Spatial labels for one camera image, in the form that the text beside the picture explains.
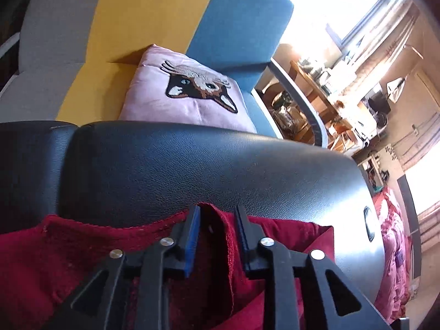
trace grey cushion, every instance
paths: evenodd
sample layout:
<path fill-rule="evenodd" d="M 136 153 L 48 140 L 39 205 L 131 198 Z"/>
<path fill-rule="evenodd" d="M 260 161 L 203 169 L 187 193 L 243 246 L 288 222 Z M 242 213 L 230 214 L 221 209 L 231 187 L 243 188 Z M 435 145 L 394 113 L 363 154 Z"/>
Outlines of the grey cushion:
<path fill-rule="evenodd" d="M 20 72 L 84 63 L 98 0 L 31 0 L 21 28 Z"/>
<path fill-rule="evenodd" d="M 19 74 L 0 98 L 0 123 L 56 119 L 81 66 L 66 64 Z"/>

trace black clamp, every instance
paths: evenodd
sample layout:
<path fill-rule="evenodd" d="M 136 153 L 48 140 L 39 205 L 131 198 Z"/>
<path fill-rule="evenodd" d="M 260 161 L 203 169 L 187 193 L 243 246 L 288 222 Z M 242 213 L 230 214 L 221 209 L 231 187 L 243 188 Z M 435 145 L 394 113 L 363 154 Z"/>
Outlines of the black clamp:
<path fill-rule="evenodd" d="M 289 250 L 266 237 L 241 207 L 235 221 L 246 276 L 266 281 L 264 330 L 300 330 L 295 278 L 301 283 L 307 330 L 409 330 L 407 318 L 389 326 L 323 251 Z"/>
<path fill-rule="evenodd" d="M 168 330 L 167 279 L 188 277 L 194 265 L 200 208 L 190 207 L 185 222 L 145 250 L 114 249 L 91 276 L 57 308 L 42 330 L 121 330 L 128 297 L 139 277 L 135 330 Z"/>
<path fill-rule="evenodd" d="M 235 211 L 237 239 L 246 276 L 264 279 L 264 330 L 300 330 L 295 278 L 300 279 L 307 330 L 409 330 L 402 318 L 390 326 L 321 250 L 291 251 L 266 237 Z M 139 277 L 135 330 L 169 330 L 167 279 L 188 277 L 194 265 L 200 208 L 147 249 L 125 254 L 114 249 L 92 275 L 58 307 L 42 330 L 125 328 L 133 279 Z"/>

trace cat face embroidery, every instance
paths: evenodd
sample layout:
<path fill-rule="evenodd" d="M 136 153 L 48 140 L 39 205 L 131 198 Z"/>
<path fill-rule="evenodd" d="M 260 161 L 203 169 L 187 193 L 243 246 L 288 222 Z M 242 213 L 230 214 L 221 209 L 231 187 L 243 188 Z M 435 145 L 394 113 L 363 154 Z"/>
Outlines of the cat face embroidery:
<path fill-rule="evenodd" d="M 170 98 L 210 99 L 231 113 L 237 114 L 237 106 L 227 94 L 227 79 L 185 65 L 174 66 L 170 61 L 162 63 L 161 70 L 170 74 L 166 96 Z"/>

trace metal rivet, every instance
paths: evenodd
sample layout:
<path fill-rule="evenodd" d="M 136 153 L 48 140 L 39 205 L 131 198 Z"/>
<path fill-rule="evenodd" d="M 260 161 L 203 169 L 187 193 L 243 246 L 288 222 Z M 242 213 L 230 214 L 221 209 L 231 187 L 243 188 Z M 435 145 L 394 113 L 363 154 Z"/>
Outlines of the metal rivet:
<path fill-rule="evenodd" d="M 124 254 L 124 252 L 121 251 L 120 249 L 113 249 L 110 252 L 110 258 L 118 259 L 118 258 L 121 258 L 123 254 Z"/>
<path fill-rule="evenodd" d="M 174 244 L 174 239 L 172 239 L 170 237 L 162 238 L 160 240 L 160 244 L 162 244 L 165 247 L 172 246 Z"/>
<path fill-rule="evenodd" d="M 260 243 L 263 246 L 270 247 L 270 246 L 273 246 L 275 244 L 275 241 L 272 238 L 264 237 L 264 238 L 260 239 Z"/>
<path fill-rule="evenodd" d="M 316 259 L 316 260 L 324 259 L 325 256 L 326 256 L 325 253 L 322 250 L 320 250 L 320 249 L 312 250 L 310 252 L 310 255 L 312 256 L 313 259 Z"/>

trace lamp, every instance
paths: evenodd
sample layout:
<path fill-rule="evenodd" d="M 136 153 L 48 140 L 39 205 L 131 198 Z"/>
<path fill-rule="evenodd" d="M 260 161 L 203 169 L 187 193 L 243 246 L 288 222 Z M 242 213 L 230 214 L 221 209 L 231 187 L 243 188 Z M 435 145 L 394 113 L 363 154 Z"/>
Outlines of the lamp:
<path fill-rule="evenodd" d="M 423 56 L 411 45 L 405 45 L 403 48 L 411 48 L 415 53 L 417 53 L 417 56 L 419 56 L 421 59 L 424 59 Z M 402 95 L 403 88 L 405 87 L 406 79 L 408 78 L 408 75 L 405 78 L 397 78 L 386 85 L 386 90 L 388 94 L 388 98 L 393 103 L 396 103 L 397 100 Z"/>

